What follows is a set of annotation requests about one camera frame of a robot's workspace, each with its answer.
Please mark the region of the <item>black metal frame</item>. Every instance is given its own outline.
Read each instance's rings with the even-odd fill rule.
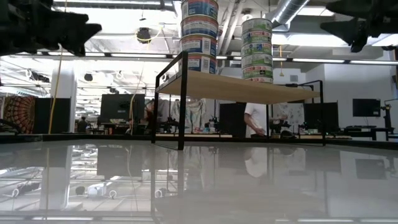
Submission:
[[[160,86],[160,78],[170,69],[172,68],[173,65],[175,65],[177,62],[182,60],[180,63],[180,73],[176,74],[175,76],[169,78],[162,86]],[[183,150],[184,149],[184,141],[185,141],[185,110],[187,107],[187,83],[188,83],[188,52],[181,52],[176,56],[175,59],[173,59],[157,76],[156,76],[156,82],[155,82],[155,105],[154,105],[154,122],[152,126],[152,136],[151,136],[151,142],[152,144],[156,143],[156,129],[157,129],[157,111],[159,107],[159,91],[166,87],[169,83],[173,82],[174,80],[181,78],[181,92],[180,92],[180,120],[178,121],[178,146],[177,150]],[[294,85],[291,87],[298,87],[298,86],[309,86],[313,90],[312,85],[308,85],[311,83],[317,83],[319,82],[320,84],[320,103],[321,103],[321,122],[322,124],[325,124],[325,117],[324,117],[324,106],[323,106],[323,82],[321,80],[316,80],[312,82],[307,82],[303,84],[298,84]],[[267,111],[266,111],[266,116],[267,116],[267,127],[269,127],[269,105],[266,105]],[[326,145],[326,132],[325,132],[325,125],[322,125],[322,145]],[[201,138],[202,141],[213,141],[214,138]],[[269,131],[267,132],[267,137],[262,140],[264,142],[271,142],[270,139],[270,134]],[[253,139],[248,139],[247,142],[258,142],[258,140],[253,140]]]

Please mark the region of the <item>ceiling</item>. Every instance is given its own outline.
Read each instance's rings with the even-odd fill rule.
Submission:
[[[63,5],[63,1],[55,1],[57,6]],[[88,0],[70,0],[72,6]],[[123,53],[146,53],[146,54],[177,54],[179,53],[178,9],[180,1],[175,1],[177,15],[172,11],[142,10],[140,4],[134,6],[136,9],[120,8],[114,1],[115,7],[95,8],[93,7],[68,7],[67,11],[89,15],[89,22],[99,23],[103,30],[86,43],[87,52],[123,52]],[[246,0],[243,3],[244,9],[251,10],[253,17],[272,12],[277,7],[278,0],[261,1]],[[325,13],[324,5],[327,0],[310,1],[298,16],[292,21],[289,32],[274,33],[274,56],[276,57],[302,57],[302,58],[356,58],[375,59],[382,55],[380,47],[366,47],[360,54],[352,54],[349,47],[339,38],[327,35],[319,28],[321,22],[341,20],[341,15]],[[220,29],[223,28],[224,14],[230,4],[230,0],[220,0],[218,22]],[[63,11],[64,7],[56,7],[55,10]],[[235,12],[238,16],[238,23],[234,30],[231,43],[226,54],[239,54],[242,46],[241,24],[243,22],[241,12]],[[140,27],[149,27],[151,35],[155,37],[150,44],[141,44],[136,39],[136,32]],[[372,45],[387,35],[378,39],[369,39],[368,44]],[[99,99],[101,94],[109,93],[106,86],[123,86],[123,91],[132,93],[135,87],[154,86],[155,76],[167,65],[167,62],[143,62],[143,61],[106,61],[87,60],[79,58],[76,64],[93,75],[93,81],[87,82],[84,75],[78,78],[78,86],[103,86],[104,88],[79,88],[78,98]],[[33,81],[29,79],[27,70],[35,71],[51,79],[53,69],[58,66],[58,61],[45,58],[21,58],[15,55],[2,57],[0,60],[1,81],[7,84],[36,85],[45,87],[1,87],[0,92],[9,94],[26,94],[35,96],[48,95],[50,90],[48,83]],[[288,63],[288,67],[300,68],[300,63]],[[173,75],[177,71],[177,65],[169,71]]]

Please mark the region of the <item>stack of cans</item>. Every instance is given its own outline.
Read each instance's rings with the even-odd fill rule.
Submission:
[[[250,19],[242,23],[243,79],[272,83],[272,22]]]
[[[181,5],[181,50],[188,55],[188,69],[214,74],[217,60],[218,4],[214,0],[184,0]]]

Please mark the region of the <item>shelf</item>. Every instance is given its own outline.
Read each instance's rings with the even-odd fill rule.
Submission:
[[[156,89],[159,93],[180,95],[181,73]],[[203,72],[188,71],[187,96],[246,103],[273,104],[319,97],[319,92],[259,83]]]

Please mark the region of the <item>glossy white floor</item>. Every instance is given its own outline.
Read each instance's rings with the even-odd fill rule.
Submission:
[[[398,151],[188,142],[178,152],[106,140],[0,147],[0,223],[398,223]]]

